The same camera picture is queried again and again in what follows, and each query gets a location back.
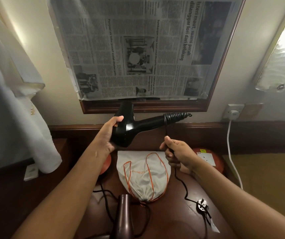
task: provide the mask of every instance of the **orange round object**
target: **orange round object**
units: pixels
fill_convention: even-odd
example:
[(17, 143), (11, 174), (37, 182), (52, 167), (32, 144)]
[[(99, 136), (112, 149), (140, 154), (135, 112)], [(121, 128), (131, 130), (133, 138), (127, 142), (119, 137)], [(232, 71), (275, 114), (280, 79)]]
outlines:
[(103, 164), (102, 170), (100, 171), (100, 174), (103, 174), (104, 172), (106, 172), (106, 170), (109, 168), (110, 164), (112, 163), (112, 157), (110, 156), (110, 154), (107, 156), (106, 161)]
[(216, 155), (214, 152), (212, 152), (211, 150), (207, 149), (207, 148), (193, 148), (192, 149), (195, 153), (199, 152), (204, 152), (206, 151), (206, 153), (208, 154), (212, 154), (212, 157), (214, 159), (215, 162), (215, 167), (217, 171), (219, 171), (220, 173), (223, 174), (224, 172), (224, 163), (223, 163), (223, 158), (221, 158), (220, 156)]

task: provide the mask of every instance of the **white power cable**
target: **white power cable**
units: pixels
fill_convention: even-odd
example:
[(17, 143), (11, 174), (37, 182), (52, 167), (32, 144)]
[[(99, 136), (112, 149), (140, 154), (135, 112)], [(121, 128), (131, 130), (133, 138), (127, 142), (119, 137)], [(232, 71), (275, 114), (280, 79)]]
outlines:
[(239, 182), (240, 182), (240, 187), (241, 187), (241, 189), (243, 189), (243, 185), (242, 185), (242, 181), (241, 181), (240, 175), (239, 175), (238, 171), (236, 170), (236, 167), (234, 166), (234, 163), (233, 163), (233, 161), (232, 161), (232, 159), (231, 159), (230, 143), (229, 143), (229, 135), (230, 135), (231, 121), (232, 121), (232, 120), (229, 121), (229, 128), (228, 128), (228, 135), (227, 135), (229, 159), (230, 159), (230, 162), (231, 162), (231, 164), (232, 164), (232, 167), (233, 167), (234, 170), (236, 171), (236, 175), (237, 175), (238, 180), (239, 180)]

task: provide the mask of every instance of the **hand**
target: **hand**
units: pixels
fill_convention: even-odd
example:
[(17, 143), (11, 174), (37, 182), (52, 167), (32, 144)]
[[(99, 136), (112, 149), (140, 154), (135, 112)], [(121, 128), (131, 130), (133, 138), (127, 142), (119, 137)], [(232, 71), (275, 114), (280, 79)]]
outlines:
[(181, 172), (191, 174), (194, 166), (201, 160), (198, 155), (183, 141), (173, 140), (165, 136), (164, 142), (160, 145), (161, 150), (165, 150), (169, 165), (179, 168)]
[(112, 117), (103, 125), (94, 140), (91, 142), (92, 146), (96, 149), (97, 152), (106, 152), (107, 157), (108, 154), (115, 150), (115, 145), (110, 142), (110, 137), (112, 136), (113, 126), (117, 122), (121, 122), (123, 119), (124, 116)]

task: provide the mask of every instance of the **drawstring bag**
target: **drawstring bag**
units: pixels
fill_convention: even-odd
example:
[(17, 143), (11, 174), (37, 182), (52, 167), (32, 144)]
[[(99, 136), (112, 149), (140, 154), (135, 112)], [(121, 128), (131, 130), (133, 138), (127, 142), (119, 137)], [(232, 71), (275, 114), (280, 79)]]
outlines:
[(171, 174), (164, 152), (118, 151), (117, 170), (128, 193), (140, 202), (163, 196)]

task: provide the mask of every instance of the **black hair dryer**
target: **black hair dryer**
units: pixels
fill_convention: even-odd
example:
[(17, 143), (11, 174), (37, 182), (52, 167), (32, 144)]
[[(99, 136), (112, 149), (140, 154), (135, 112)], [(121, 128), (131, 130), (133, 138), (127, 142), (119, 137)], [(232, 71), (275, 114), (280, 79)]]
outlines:
[(132, 143), (138, 133), (149, 131), (163, 125), (170, 125), (187, 117), (191, 117), (192, 114), (187, 112), (165, 113), (162, 116), (135, 121), (133, 116), (133, 104), (130, 101), (123, 101), (115, 116), (124, 116), (124, 119), (113, 127), (111, 141), (117, 146), (126, 148)]

